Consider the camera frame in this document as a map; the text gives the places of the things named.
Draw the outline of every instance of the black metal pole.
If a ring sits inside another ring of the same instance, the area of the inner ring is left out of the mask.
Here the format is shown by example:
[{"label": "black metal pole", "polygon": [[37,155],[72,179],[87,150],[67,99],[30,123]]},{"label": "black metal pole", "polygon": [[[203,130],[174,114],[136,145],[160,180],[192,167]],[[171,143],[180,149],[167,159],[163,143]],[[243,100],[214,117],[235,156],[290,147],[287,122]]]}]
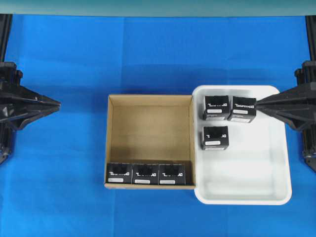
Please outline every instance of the black metal pole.
[{"label": "black metal pole", "polygon": [[0,62],[4,62],[12,24],[12,14],[0,14]]}]

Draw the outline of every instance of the blue surface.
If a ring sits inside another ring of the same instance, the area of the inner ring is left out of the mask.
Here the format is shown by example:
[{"label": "blue surface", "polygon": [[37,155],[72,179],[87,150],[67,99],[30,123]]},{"label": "blue surface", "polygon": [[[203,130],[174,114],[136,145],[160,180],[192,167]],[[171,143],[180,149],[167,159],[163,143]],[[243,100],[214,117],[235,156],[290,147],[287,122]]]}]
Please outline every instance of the blue surface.
[{"label": "blue surface", "polygon": [[309,59],[304,17],[13,18],[7,61],[62,102],[27,126],[0,166],[0,236],[316,236],[316,174],[286,128],[292,199],[204,205],[193,191],[103,186],[109,93],[191,94],[201,84],[296,85]]}]

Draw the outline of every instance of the black box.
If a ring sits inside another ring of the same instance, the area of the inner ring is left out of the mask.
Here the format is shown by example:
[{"label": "black box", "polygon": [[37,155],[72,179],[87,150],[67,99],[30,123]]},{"label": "black box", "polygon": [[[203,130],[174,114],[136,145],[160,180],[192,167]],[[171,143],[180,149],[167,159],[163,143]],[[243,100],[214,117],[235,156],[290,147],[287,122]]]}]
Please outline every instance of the black box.
[{"label": "black box", "polygon": [[257,114],[256,99],[233,96],[232,112],[229,121],[235,122],[251,122]]},{"label": "black box", "polygon": [[229,146],[228,127],[203,127],[203,150],[225,150]]},{"label": "black box", "polygon": [[108,183],[132,183],[132,164],[128,163],[108,163],[107,181]]},{"label": "black box", "polygon": [[160,164],[159,184],[161,185],[185,185],[186,172],[184,164]]},{"label": "black box", "polygon": [[231,113],[228,95],[204,96],[203,119],[226,120]]},{"label": "black box", "polygon": [[133,184],[158,184],[158,164],[134,164]]}]

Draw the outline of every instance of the plastic tray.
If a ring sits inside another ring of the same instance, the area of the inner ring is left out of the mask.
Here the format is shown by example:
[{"label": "plastic tray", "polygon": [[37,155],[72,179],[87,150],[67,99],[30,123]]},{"label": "plastic tray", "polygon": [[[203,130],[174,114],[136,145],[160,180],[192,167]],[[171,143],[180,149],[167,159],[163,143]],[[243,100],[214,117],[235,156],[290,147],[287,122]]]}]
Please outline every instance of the plastic tray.
[{"label": "plastic tray", "polygon": [[[282,205],[292,195],[285,125],[257,112],[251,123],[205,121],[204,95],[229,95],[262,99],[279,91],[272,86],[197,87],[194,98],[194,128],[197,198],[205,204]],[[225,151],[203,151],[203,126],[228,126]]]}]

